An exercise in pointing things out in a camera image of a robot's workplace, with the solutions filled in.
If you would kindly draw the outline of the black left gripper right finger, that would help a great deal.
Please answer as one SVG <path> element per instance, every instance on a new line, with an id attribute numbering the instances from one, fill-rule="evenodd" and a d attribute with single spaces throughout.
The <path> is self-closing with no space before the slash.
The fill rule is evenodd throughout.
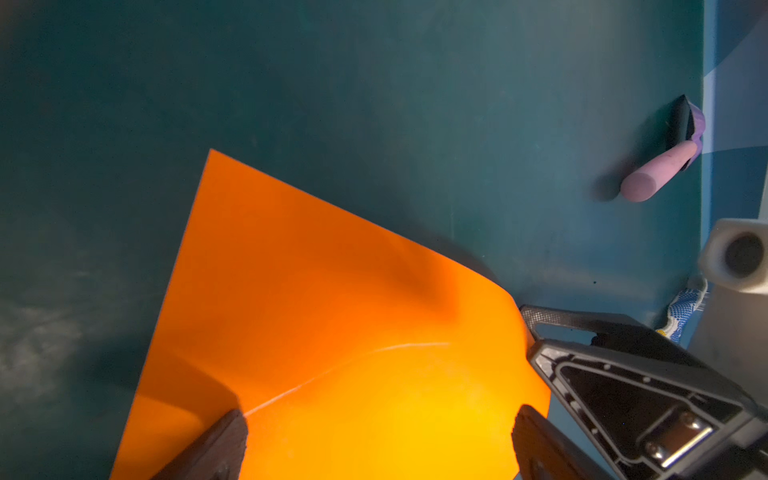
<path id="1" fill-rule="evenodd" d="M 612 476 L 532 406 L 517 412 L 512 444 L 524 480 L 610 480 Z"/>

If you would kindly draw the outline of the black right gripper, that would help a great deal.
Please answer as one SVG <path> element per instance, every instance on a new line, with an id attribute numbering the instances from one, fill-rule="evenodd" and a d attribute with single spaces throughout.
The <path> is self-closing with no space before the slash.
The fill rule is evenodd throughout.
<path id="1" fill-rule="evenodd" d="M 540 340 L 527 359 L 612 469 L 765 479 L 767 403 L 679 350 L 688 363 Z"/>

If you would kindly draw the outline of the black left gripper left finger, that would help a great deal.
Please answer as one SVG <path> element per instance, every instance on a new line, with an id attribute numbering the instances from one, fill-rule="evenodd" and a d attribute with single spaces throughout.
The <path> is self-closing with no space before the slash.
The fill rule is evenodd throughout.
<path id="1" fill-rule="evenodd" d="M 191 442 L 152 480 L 238 480 L 246 453 L 248 426 L 230 410 Z"/>

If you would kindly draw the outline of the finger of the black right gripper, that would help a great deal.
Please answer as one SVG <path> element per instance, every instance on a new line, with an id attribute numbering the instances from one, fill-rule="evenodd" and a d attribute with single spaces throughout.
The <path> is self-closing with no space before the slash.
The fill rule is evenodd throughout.
<path id="1" fill-rule="evenodd" d="M 586 332 L 592 345 L 606 345 L 620 339 L 639 337 L 648 329 L 633 318 L 615 313 L 583 312 L 523 305 L 522 318 L 535 341 L 555 339 L 554 329 Z"/>

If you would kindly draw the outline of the orange square paper sheet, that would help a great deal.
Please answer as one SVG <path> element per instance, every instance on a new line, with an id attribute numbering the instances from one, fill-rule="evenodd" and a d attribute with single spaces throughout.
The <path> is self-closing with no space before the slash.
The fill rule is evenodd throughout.
<path id="1" fill-rule="evenodd" d="M 211 151 L 111 475 L 236 410 L 244 479 L 512 479 L 531 343 L 493 281 Z"/>

